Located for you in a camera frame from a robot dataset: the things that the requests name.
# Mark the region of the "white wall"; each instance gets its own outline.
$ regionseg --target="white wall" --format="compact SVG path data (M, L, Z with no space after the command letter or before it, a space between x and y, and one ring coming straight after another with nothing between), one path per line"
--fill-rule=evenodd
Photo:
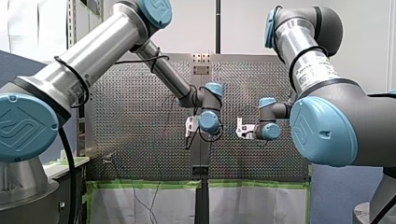
M66 0L0 0L0 50L48 63L66 50Z
M221 53L275 54L264 47L267 15L276 6L312 7L321 0L223 0L221 5Z
M342 77L349 77L368 93L388 86L390 0L323 0L344 24L344 38L332 62Z
M119 0L104 2L104 18ZM215 51L215 1L171 0L173 19L152 40L168 53Z

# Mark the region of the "wire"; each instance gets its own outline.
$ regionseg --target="wire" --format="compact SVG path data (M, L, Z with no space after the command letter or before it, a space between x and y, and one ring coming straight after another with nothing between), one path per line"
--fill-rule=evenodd
M161 104L160 113L163 111L163 106L164 106L165 102L166 102L168 99L175 99L175 96L172 94L172 95L168 96L168 97L163 101L163 103ZM168 113L166 122L165 122L165 124L164 124L163 133L160 133L160 136L164 136L164 135L165 135L166 128L167 128L167 126L168 126L168 124L169 124L169 121L170 121L170 118L171 118L171 114L172 114L172 111L173 111L173 105L174 105L174 103L172 102L172 103L171 103L170 111L169 111L169 113ZM154 145L155 145L155 146L157 146L156 140L157 140L156 135L154 135ZM158 161L158 154L155 156L155 161L157 162L158 170L160 171L160 180L158 181L157 188L155 189L154 197L153 197L153 199L152 199L152 201L151 201L151 207L150 207L150 209L149 209L149 211L150 211L150 220L151 220L151 223L153 223L153 220L152 220L152 218L151 218L151 215L154 216L154 212L152 211L152 208L154 207L155 200L156 200L157 195L158 195L158 190L159 190L159 188L160 188L161 182L163 181L163 169L162 169L162 167L160 166L160 163L159 163L159 161Z
M161 55L161 56L156 56L156 57L152 57L149 59L144 59L144 60L131 60L131 61L120 61L120 62L116 62L114 64L122 64L122 63L148 63L157 59L161 59L161 58L165 58L167 61L169 61L169 56L167 55Z
M196 135L197 133L198 133L198 129L195 130L195 133L194 133L194 135L192 136L192 138L191 138L191 140L190 140L190 143L189 143L189 137L186 138L186 146L184 147L184 149L190 150L191 145L192 145L192 142L194 141L195 135Z
M114 170L116 171L116 175L117 175L117 177L119 178L120 183L123 185L122 179L120 178L119 169L117 168L116 163L115 163L114 161L111 162L111 163L112 163L113 166L114 166ZM137 195L136 195L136 190L135 190L135 187L134 187L134 181L133 181L133 180L131 180L131 185L132 185L132 189L133 189L133 191L134 191L134 198L137 200L138 203L140 203L143 207L145 207L145 208L152 214L152 212L151 212L151 210L149 209L149 207L148 207L147 205L145 205L145 204L137 197ZM155 217L154 214L152 214L152 215L153 215L153 217L154 217L155 223L158 224L157 218Z
M381 211L376 215L375 219L371 224L378 224L381 219L387 214L387 212L396 204L396 195L381 209Z
M223 128L222 123L220 123L220 134L218 135L218 137L216 137L216 138L213 139L213 140L207 140L207 139L205 139L205 138L202 136L201 128L198 128L198 133L199 133L201 139L204 140L204 142L206 142L206 143L214 143L214 142L218 141L218 140L222 137L222 135L223 135L223 133L224 133L224 128Z
M67 64L65 61L63 61L59 56L55 56L55 57L53 57L53 59L55 60L55 62L59 63L60 65L66 67L68 70L70 70L70 72L72 72L76 76L76 78L78 79L78 81L82 85L82 88L85 91L84 101L81 104L79 104L79 105L72 105L71 107L72 108L79 108L79 107L87 104L87 102L90 100L90 89L88 88L87 83L84 81L84 79L78 73L78 71L76 71L76 69L74 69L72 66Z
M155 67L155 64L157 63L158 59L165 58L167 61L169 61L169 56L160 55L160 53L161 53L161 49L157 48L157 51L154 54L155 56L152 57L152 58L143 59L143 60L137 60L137 61L121 61L121 62L116 62L115 64L120 64L120 63L148 63L148 62L154 61L152 63L152 65L151 65L151 68L150 68L150 72L154 73L154 67Z
M59 135L61 136L62 144L64 144L64 151L66 152L67 163L69 164L69 174L70 174L70 211L69 211L69 224L75 224L75 213L76 213L76 167L73 159L73 152L70 148L69 141L67 140L64 128L59 129Z

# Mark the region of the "pegboard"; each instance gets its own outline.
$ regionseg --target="pegboard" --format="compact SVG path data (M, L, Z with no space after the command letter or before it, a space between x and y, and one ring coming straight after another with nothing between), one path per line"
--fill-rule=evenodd
M221 141L210 147L209 178L308 180L308 163L294 148L287 120L279 120L282 134L273 142L237 137L236 118L258 123L262 97L289 100L286 66L276 56L213 55L212 80L224 86Z
M190 82L192 57L170 54L171 64ZM275 56L211 55L212 79L224 84L221 119L224 134L210 145L209 178L305 181L307 162L294 149L290 128L280 121L282 137L263 141L236 137L236 117L254 123L262 97L288 100L290 84ZM143 178L191 179L186 144L189 109L180 108L161 81L142 63L114 65L92 87L87 107L86 150L91 180ZM111 155L113 162L103 158Z

